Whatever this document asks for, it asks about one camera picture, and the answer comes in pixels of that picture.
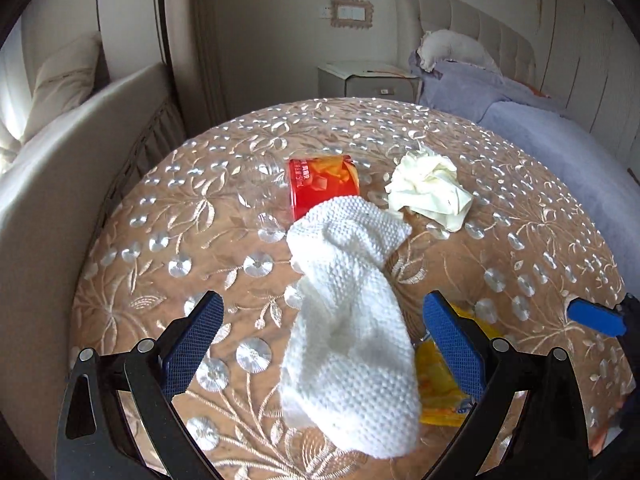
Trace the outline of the beige throw pillow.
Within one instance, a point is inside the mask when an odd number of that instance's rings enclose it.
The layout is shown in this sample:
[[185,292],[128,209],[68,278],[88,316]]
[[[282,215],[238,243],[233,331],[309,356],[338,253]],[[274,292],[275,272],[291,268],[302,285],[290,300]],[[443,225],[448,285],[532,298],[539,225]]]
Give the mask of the beige throw pillow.
[[32,108],[22,135],[25,145],[50,122],[81,105],[93,92],[102,49],[101,35],[90,32],[49,56],[38,70]]

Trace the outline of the beige drape curtain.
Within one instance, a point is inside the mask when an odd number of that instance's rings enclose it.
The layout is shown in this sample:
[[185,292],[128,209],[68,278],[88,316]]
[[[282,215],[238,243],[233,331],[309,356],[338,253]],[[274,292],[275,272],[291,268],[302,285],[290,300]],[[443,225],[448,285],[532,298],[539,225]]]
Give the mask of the beige drape curtain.
[[177,98],[190,136],[229,119],[219,56],[215,0],[164,0]]

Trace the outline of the beige tufted headboard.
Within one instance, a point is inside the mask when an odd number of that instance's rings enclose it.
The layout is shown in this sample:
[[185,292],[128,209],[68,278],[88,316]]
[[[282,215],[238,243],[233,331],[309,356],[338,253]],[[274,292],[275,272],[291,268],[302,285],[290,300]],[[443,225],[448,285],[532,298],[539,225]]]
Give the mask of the beige tufted headboard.
[[397,64],[408,68],[412,51],[424,32],[450,29],[478,41],[503,75],[534,84],[536,60],[532,45],[515,30],[461,0],[395,0]]

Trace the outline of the white knitted cloth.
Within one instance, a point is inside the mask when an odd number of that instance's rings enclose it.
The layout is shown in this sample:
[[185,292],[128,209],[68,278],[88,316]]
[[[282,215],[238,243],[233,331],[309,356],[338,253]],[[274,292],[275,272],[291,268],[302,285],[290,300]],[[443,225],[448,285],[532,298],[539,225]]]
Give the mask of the white knitted cloth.
[[311,208],[286,242],[302,304],[280,367],[285,423],[316,427],[343,451],[379,460],[412,452],[421,403],[414,350],[383,273],[405,221],[360,196]]

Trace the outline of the yellow snack wrapper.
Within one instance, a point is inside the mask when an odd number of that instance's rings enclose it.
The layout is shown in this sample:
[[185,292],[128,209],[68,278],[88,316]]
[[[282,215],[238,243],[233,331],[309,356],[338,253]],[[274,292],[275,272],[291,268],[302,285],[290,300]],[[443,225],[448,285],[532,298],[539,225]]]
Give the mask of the yellow snack wrapper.
[[424,425],[460,427],[482,400],[497,360],[490,342],[501,334],[435,290],[424,297],[426,334],[416,347]]

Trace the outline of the framed wall switch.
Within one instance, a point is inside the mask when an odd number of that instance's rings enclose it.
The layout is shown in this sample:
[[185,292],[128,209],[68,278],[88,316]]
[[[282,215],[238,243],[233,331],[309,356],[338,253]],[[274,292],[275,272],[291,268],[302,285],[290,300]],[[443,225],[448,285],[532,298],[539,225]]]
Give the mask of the framed wall switch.
[[331,0],[330,24],[336,28],[369,29],[374,5],[368,0]]

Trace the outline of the crumpled cream paper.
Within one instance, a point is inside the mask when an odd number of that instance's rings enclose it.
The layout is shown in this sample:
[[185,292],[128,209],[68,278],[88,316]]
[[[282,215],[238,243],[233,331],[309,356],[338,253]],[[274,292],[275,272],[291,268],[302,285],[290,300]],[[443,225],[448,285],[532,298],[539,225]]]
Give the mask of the crumpled cream paper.
[[473,195],[458,180],[454,162],[430,148],[402,156],[385,191],[390,210],[408,209],[448,232],[461,230],[473,203]]

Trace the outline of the white fluffy pillow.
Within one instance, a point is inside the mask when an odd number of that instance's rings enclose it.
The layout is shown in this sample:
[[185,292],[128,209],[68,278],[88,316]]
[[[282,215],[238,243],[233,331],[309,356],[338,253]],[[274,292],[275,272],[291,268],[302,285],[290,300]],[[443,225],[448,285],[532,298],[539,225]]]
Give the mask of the white fluffy pillow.
[[494,58],[477,40],[449,29],[426,32],[416,49],[416,55],[420,67],[427,73],[431,73],[440,61],[470,64],[491,73],[501,73]]

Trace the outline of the beige bedside table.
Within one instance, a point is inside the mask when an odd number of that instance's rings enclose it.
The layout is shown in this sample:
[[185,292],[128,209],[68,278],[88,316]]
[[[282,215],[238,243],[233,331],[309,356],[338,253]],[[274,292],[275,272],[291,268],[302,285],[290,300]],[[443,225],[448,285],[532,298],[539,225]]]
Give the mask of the beige bedside table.
[[413,103],[419,94],[418,77],[383,62],[329,62],[317,70],[320,98],[377,98]]

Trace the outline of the beige window seat cushion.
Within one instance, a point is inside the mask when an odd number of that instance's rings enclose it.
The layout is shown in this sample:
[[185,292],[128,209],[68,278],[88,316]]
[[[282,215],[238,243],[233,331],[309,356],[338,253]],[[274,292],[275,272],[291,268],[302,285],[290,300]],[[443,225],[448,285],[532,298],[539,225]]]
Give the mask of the beige window seat cushion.
[[2,174],[1,416],[45,474],[88,251],[126,194],[185,138],[166,67],[155,64],[50,122]]

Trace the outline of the red orange snack packet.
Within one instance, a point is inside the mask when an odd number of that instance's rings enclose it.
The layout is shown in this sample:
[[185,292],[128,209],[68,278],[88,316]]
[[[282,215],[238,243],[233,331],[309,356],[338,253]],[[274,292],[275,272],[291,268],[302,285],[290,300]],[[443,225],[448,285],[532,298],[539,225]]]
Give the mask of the red orange snack packet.
[[349,155],[291,159],[288,182],[294,221],[334,197],[360,194],[358,172]]

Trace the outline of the gold embroidered tablecloth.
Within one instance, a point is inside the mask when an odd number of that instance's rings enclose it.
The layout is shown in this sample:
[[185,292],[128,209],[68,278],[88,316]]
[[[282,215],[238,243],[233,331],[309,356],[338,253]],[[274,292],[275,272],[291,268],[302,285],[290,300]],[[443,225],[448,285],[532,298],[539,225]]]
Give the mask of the gold embroidered tablecloth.
[[416,479],[454,435],[423,425],[413,344],[439,290],[524,352],[565,349],[596,432],[634,388],[613,338],[618,258],[546,162],[404,103],[309,100],[197,136],[115,210],[85,264],[70,350],[124,352],[218,292],[224,320],[176,409],[227,479]]

